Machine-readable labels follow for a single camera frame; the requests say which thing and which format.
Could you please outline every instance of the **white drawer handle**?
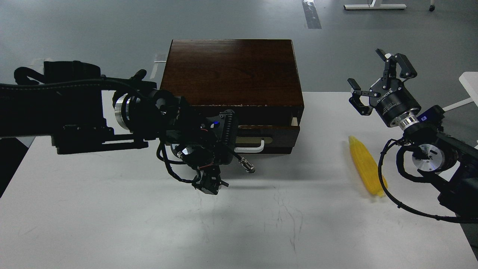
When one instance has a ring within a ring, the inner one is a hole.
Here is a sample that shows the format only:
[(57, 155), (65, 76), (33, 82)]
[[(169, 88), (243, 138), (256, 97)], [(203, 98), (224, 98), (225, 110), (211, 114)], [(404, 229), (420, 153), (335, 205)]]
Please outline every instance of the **white drawer handle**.
[(259, 147), (236, 147), (234, 149), (237, 153), (259, 153), (264, 149), (264, 139), (261, 139), (261, 145)]

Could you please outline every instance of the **white table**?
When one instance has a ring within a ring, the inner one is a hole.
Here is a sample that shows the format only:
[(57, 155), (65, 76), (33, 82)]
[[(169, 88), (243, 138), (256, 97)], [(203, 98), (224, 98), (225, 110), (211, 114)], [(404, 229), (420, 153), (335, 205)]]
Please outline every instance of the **white table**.
[[(230, 187), (218, 196), (172, 179), (154, 156), (157, 143), (59, 156), (38, 137), (0, 200), (0, 268), (476, 268), (458, 224), (367, 193), (348, 136), (378, 158), (401, 132), (360, 116), (349, 95), (305, 92), (292, 154), (249, 156), (252, 175), (222, 167)], [(452, 215), (432, 186), (398, 175), (395, 152), (385, 160), (390, 191)]]

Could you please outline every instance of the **wooden drawer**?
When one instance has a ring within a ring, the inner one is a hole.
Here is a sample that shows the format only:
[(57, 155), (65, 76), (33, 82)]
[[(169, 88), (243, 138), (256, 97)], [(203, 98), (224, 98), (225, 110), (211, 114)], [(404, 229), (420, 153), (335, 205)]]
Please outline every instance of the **wooden drawer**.
[[(161, 89), (205, 117), (232, 109), (238, 137), (267, 137), (262, 154), (295, 145), (304, 100), (291, 40), (173, 40)], [(257, 146), (239, 138), (237, 146)]]
[(237, 147), (258, 147), (264, 139), (260, 154), (289, 154), (299, 135), (299, 126), (240, 125)]

